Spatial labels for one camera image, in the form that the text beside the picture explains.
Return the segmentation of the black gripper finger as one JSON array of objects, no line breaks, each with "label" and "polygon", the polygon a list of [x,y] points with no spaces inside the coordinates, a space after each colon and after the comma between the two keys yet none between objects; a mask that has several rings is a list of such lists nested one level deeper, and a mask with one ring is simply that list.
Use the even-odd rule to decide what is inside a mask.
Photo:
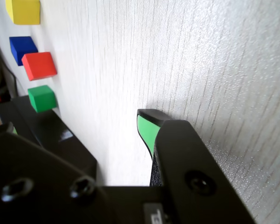
[{"label": "black gripper finger", "polygon": [[111,224],[95,180],[0,126],[0,224]]},{"label": "black gripper finger", "polygon": [[156,109],[137,111],[174,224],[252,224],[254,219],[193,126]]}]

